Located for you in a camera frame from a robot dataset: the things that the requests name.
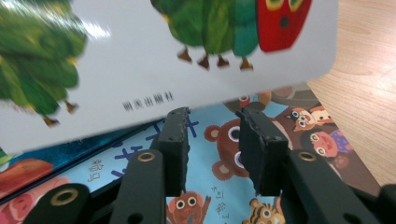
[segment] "white book cover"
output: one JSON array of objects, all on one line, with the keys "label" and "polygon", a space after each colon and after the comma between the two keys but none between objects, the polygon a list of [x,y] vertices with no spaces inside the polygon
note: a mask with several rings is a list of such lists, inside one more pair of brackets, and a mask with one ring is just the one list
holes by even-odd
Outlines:
[{"label": "white book cover", "polygon": [[319,77],[334,63],[337,11],[327,0],[0,0],[0,147]]}]

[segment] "wooden table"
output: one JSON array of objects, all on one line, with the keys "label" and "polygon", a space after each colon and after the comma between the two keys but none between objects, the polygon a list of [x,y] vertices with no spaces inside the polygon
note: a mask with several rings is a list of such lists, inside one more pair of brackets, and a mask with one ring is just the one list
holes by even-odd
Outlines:
[{"label": "wooden table", "polygon": [[396,183],[396,1],[340,0],[336,62],[308,85],[378,183]]}]

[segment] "brown foot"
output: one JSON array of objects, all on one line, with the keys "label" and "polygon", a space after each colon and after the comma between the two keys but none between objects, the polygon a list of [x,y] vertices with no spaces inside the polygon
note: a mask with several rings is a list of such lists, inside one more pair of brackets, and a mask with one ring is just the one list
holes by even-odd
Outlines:
[{"label": "brown foot", "polygon": [[230,65],[230,63],[226,59],[223,59],[223,57],[221,57],[221,55],[219,55],[218,67],[226,67],[229,65]]},{"label": "brown foot", "polygon": [[198,64],[208,70],[209,69],[209,56],[206,54],[204,56],[204,58],[198,62]]},{"label": "brown foot", "polygon": [[47,116],[43,117],[44,122],[46,122],[47,126],[52,127],[59,123],[57,119],[50,119]]},{"label": "brown foot", "polygon": [[189,55],[189,50],[188,50],[187,48],[184,48],[184,50],[183,50],[181,53],[179,53],[179,54],[177,55],[177,57],[178,57],[180,60],[183,60],[183,61],[186,61],[186,62],[189,62],[189,63],[192,62],[192,59],[191,59],[191,57],[190,57],[190,55]]},{"label": "brown foot", "polygon": [[243,57],[240,68],[241,70],[253,70],[253,65],[248,62],[248,59],[246,57]]},{"label": "brown foot", "polygon": [[67,101],[64,101],[64,103],[66,104],[67,111],[68,111],[70,114],[74,113],[74,112],[76,111],[76,109],[78,108],[78,105],[76,105],[76,104],[70,104],[70,103],[67,102]]}]

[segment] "yellow eye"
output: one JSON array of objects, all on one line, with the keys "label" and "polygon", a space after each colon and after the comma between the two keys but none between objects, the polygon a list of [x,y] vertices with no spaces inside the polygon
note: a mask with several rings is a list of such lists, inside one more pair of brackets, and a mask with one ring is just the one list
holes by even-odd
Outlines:
[{"label": "yellow eye", "polygon": [[270,11],[278,10],[283,5],[283,0],[265,0],[265,2],[267,3],[267,8]]},{"label": "yellow eye", "polygon": [[289,0],[289,7],[291,11],[297,11],[304,0]]}]

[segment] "book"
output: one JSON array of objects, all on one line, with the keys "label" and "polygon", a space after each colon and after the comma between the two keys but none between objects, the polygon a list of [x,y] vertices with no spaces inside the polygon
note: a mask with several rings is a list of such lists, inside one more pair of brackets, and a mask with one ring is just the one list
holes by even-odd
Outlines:
[{"label": "book", "polygon": [[[311,148],[323,156],[348,185],[373,195],[379,192],[379,185],[353,150],[353,146],[333,123],[331,115],[323,108],[315,94],[303,83],[250,94],[224,104],[191,111],[187,120],[191,147],[187,192],[180,197],[166,199],[168,223],[202,223],[199,219],[203,223],[247,224],[258,223],[257,220],[285,223],[279,198],[256,196],[248,172],[239,160],[239,118],[234,112],[241,107],[262,110],[288,137],[290,149]],[[312,116],[310,120],[316,122],[303,123],[301,119],[293,117],[296,111],[306,116],[305,121]],[[315,119],[318,114],[325,119]],[[95,191],[122,177],[129,157],[137,151],[148,149],[162,127],[163,120],[154,122],[146,130],[118,142],[36,189],[25,192],[23,197],[31,199],[24,201],[26,211],[14,205],[14,202],[20,199],[18,197],[0,205],[0,220],[7,220],[9,223],[12,223],[10,220],[22,221],[22,215],[25,216],[34,206],[29,202],[35,202],[40,195],[61,184],[81,183],[90,191]],[[323,141],[327,141],[327,147],[319,144]],[[189,204],[186,201],[189,198],[193,198],[195,203]],[[192,212],[188,213],[188,209],[198,209],[201,213],[193,216]]]},{"label": "book", "polygon": [[53,147],[330,70],[337,1],[255,2],[1,0],[0,147]]}]

